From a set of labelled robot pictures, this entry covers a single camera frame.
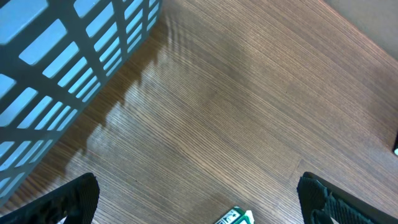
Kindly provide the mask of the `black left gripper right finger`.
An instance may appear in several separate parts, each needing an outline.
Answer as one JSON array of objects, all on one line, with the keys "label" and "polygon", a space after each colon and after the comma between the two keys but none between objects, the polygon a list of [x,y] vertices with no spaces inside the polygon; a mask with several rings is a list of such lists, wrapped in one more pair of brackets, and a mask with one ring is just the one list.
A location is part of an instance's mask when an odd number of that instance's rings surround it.
[{"label": "black left gripper right finger", "polygon": [[397,218],[311,172],[300,177],[297,193],[305,224],[397,223]]}]

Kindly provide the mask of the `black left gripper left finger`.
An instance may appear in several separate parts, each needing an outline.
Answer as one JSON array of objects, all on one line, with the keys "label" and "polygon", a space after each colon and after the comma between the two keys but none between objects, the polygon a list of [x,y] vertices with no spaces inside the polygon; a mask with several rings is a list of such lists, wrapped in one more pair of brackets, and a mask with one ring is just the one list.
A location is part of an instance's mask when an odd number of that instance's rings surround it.
[{"label": "black left gripper left finger", "polygon": [[91,172],[51,191],[23,207],[1,217],[1,224],[64,223],[90,224],[100,188]]}]

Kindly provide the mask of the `green white gum box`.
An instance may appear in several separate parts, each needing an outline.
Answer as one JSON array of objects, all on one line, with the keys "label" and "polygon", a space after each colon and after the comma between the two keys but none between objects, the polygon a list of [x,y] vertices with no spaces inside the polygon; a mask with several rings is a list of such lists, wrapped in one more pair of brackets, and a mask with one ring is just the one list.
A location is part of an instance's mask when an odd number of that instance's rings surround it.
[{"label": "green white gum box", "polygon": [[254,224],[254,217],[251,210],[235,206],[222,215],[215,224]]}]

